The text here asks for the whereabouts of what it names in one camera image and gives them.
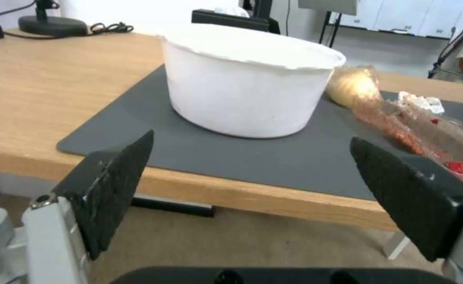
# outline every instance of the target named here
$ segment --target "plastic bag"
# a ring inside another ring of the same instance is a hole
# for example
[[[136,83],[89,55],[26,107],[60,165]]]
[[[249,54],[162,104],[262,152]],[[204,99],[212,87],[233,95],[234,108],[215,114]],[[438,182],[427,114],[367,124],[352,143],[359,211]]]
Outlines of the plastic bag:
[[[326,92],[334,102],[347,108],[352,108],[356,99],[382,100],[372,66],[335,68]]]

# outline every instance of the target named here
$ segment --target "white bowl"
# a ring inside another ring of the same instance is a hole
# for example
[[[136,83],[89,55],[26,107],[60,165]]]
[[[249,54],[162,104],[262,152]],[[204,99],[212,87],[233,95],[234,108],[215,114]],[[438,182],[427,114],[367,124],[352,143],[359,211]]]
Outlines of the white bowl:
[[[307,125],[340,52],[248,29],[190,24],[161,38],[172,107],[201,127],[253,138]]]

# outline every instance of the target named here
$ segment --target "black cable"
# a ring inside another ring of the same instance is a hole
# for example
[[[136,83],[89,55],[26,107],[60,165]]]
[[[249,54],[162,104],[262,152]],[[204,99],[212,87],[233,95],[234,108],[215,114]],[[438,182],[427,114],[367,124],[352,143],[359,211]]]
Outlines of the black cable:
[[[33,6],[34,4],[35,4],[35,1],[31,2],[30,4],[28,4],[26,6],[18,7],[18,8],[15,8],[15,9],[10,9],[10,10],[7,10],[7,11],[1,11],[0,16],[6,15],[6,14],[9,14],[9,13],[13,13],[15,11],[20,11],[22,9],[26,9],[28,7]]]
[[[97,36],[99,34],[125,34],[127,32],[131,32],[134,30],[134,27],[131,25],[127,25],[123,22],[119,22],[118,24],[112,24],[105,26],[103,23],[96,23],[90,27],[91,34],[85,34],[81,36]],[[4,32],[6,36],[14,36],[19,38],[25,39],[61,39],[71,36],[31,36],[31,35],[22,35],[22,34],[13,34],[11,32]]]
[[[289,36],[289,30],[288,30],[289,11],[291,11],[291,0],[288,0],[288,13],[286,14],[286,36]]]
[[[25,39],[60,39],[60,38],[66,38],[67,36],[28,36],[28,35],[22,35],[22,34],[13,34],[11,32],[4,31],[4,34],[6,36],[13,36],[13,37],[19,37],[19,38],[25,38]]]

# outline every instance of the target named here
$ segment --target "metal stand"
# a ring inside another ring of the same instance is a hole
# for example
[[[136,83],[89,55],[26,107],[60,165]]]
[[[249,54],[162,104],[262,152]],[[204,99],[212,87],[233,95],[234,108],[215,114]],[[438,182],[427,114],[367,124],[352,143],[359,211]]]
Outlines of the metal stand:
[[[396,232],[383,247],[384,254],[388,259],[394,260],[410,243],[410,239],[402,232]]]
[[[325,16],[325,23],[323,23],[323,27],[321,29],[321,35],[319,36],[319,43],[322,44],[323,38],[325,37],[325,31],[326,31],[326,26],[329,24],[329,18],[331,17],[331,11],[327,11],[326,16]],[[338,13],[335,23],[334,23],[334,28],[331,30],[331,39],[329,42],[328,47],[332,47],[333,43],[335,41],[336,37],[336,32],[338,31],[338,28],[340,27],[340,20],[342,19],[342,13]]]

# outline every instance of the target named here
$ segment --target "wall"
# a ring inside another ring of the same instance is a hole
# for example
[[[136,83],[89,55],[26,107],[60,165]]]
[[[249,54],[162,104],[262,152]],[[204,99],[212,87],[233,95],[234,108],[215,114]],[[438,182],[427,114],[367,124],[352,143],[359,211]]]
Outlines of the wall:
[[[0,11],[28,3],[28,0],[0,0]],[[191,11],[216,5],[237,5],[238,0],[61,0],[61,13],[91,25],[123,21],[134,25],[136,32],[156,34],[166,27],[188,23]],[[298,0],[274,0],[271,17],[285,34],[288,3],[289,36],[316,41],[325,18],[324,11],[298,8]],[[29,8],[0,17],[4,28],[17,27],[17,19],[33,14]],[[348,65],[372,64],[380,70],[426,77],[438,53],[446,42],[439,39],[383,34],[379,32],[341,28],[334,44],[347,57]]]
[[[125,22],[142,34],[156,34],[164,28],[191,22],[194,9],[236,6],[239,0],[61,0],[62,15],[88,25]]]
[[[25,6],[33,0],[0,0],[0,12]],[[60,11],[48,10],[48,15],[58,15]],[[0,25],[3,29],[17,28],[17,20],[22,16],[35,15],[35,6],[0,16]]]
[[[287,0],[274,0],[271,17],[277,20],[285,34]],[[291,0],[289,35],[318,41],[325,19],[325,11],[298,8],[298,0]],[[332,27],[328,26],[329,35]],[[426,77],[445,40],[413,37],[341,27],[333,48],[347,57],[347,65],[374,65],[379,70]]]

